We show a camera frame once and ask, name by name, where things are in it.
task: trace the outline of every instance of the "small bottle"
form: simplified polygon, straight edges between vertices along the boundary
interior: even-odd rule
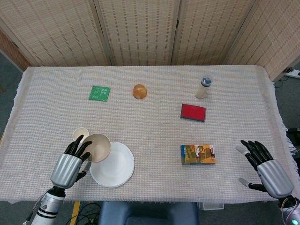
[[[212,83],[212,77],[209,75],[204,75],[201,80],[201,84],[196,93],[196,97],[199,99],[203,99],[206,96],[206,91],[210,87]]]

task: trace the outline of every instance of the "tablecloth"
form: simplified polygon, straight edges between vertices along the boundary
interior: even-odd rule
[[[195,93],[213,76],[206,98]],[[144,84],[143,100],[132,96]],[[91,87],[110,87],[107,102],[91,101]],[[180,118],[181,104],[206,108],[205,122]],[[66,190],[67,200],[243,203],[272,200],[238,181],[260,180],[235,150],[258,140],[277,158],[299,194],[299,176],[278,113],[273,83],[258,66],[29,67],[22,76],[0,147],[0,200],[36,200],[72,133],[85,127],[124,143],[135,170],[117,188],[87,174]],[[212,144],[215,165],[181,165],[180,145]]]

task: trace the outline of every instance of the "robotic hand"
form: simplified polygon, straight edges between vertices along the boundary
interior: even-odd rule
[[[277,198],[285,225],[300,225],[300,201],[291,195],[294,185],[281,164],[273,159],[263,144],[243,140],[241,143],[247,150],[239,146],[236,150],[248,159],[257,171],[262,184],[253,184],[243,178],[239,178],[239,181],[250,189],[268,192],[271,197]]]
[[[65,189],[72,187],[89,170],[90,163],[87,164],[87,167],[82,172],[79,172],[82,163],[90,156],[89,152],[85,154],[83,152],[88,145],[92,144],[92,142],[85,142],[77,150],[82,138],[83,135],[69,144],[65,152],[58,159],[51,176],[54,186],[41,196],[33,207],[32,213],[38,203],[42,201],[32,225],[53,225],[60,205],[66,196]],[[23,225],[26,225],[30,221],[32,213],[27,217]]]

